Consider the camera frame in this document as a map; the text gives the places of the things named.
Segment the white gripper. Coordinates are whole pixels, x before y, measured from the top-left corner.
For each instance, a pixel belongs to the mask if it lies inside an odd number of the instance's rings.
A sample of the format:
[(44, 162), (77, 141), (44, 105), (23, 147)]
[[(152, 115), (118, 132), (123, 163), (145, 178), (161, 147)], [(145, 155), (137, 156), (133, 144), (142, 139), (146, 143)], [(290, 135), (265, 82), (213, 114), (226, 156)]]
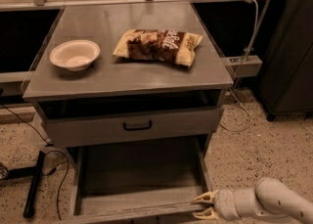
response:
[(215, 206), (216, 211), (211, 206), (203, 211), (192, 213), (200, 220), (218, 220), (220, 216), (232, 221), (244, 217), (258, 217), (261, 212), (260, 204), (252, 188), (209, 191), (195, 197), (192, 203), (214, 204)]

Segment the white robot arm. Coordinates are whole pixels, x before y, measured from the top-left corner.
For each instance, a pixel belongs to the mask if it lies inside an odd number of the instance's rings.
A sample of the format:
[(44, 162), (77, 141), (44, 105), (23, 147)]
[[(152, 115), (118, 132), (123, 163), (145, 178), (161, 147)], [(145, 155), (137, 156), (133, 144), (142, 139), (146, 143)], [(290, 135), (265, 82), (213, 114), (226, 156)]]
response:
[(208, 204), (207, 209), (193, 212), (193, 216), (201, 220), (235, 221), (249, 217), (272, 223), (295, 219), (301, 224), (313, 224), (313, 203), (269, 177), (261, 178), (254, 188), (203, 193), (193, 203)]

